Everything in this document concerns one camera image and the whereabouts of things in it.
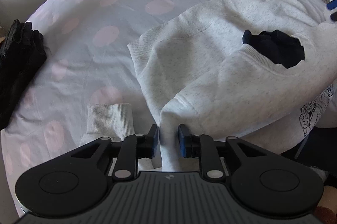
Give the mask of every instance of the pile of clothes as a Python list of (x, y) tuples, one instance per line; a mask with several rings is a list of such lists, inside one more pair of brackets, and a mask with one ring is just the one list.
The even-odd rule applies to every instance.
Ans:
[(7, 127), (21, 95), (46, 61), (43, 36), (32, 23), (15, 20), (0, 43), (0, 130)]

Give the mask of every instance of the polka dot bed sheet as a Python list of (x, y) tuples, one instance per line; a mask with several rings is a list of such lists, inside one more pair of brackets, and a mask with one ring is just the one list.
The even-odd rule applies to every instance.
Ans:
[[(154, 120), (127, 44), (148, 29), (208, 0), (47, 0), (30, 18), (48, 59), (1, 132), (6, 175), (14, 188), (27, 169), (77, 148), (88, 104), (130, 103), (136, 133)], [(321, 0), (299, 0), (324, 21)]]

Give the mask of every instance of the black garment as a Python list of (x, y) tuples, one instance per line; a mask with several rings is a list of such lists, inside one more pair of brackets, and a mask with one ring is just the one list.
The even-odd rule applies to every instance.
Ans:
[(15, 20), (0, 44), (0, 129), (7, 127), (22, 93), (47, 56), (32, 23)]
[(279, 30), (263, 31), (256, 36), (246, 30), (242, 41), (244, 44), (251, 45), (273, 63), (282, 64), (285, 68), (293, 67), (304, 60), (304, 48), (298, 38), (292, 38)]
[(281, 155), (305, 166), (329, 172), (324, 185), (337, 188), (336, 144), (337, 128), (314, 127), (304, 140)]

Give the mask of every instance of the light gray sweatshirt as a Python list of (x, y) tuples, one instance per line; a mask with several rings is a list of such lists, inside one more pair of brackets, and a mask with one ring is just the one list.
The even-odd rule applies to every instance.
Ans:
[[(278, 29), (298, 38), (305, 59), (286, 69), (243, 32)], [(337, 28), (318, 24), (297, 0), (211, 0), (128, 45), (148, 107), (160, 126), (163, 171), (191, 170), (179, 158), (177, 127), (244, 137), (276, 153), (299, 143), (326, 109), (337, 78)]]

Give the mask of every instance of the bed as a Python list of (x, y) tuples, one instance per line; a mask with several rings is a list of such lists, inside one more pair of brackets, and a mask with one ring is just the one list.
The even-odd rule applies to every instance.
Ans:
[[(135, 133), (154, 122), (127, 44), (208, 0), (47, 0), (28, 19), (44, 35), (48, 59), (1, 132), (9, 188), (27, 169), (79, 146), (88, 104), (130, 103)], [(318, 23), (321, 0), (299, 0)], [(160, 159), (153, 162), (160, 166)]]

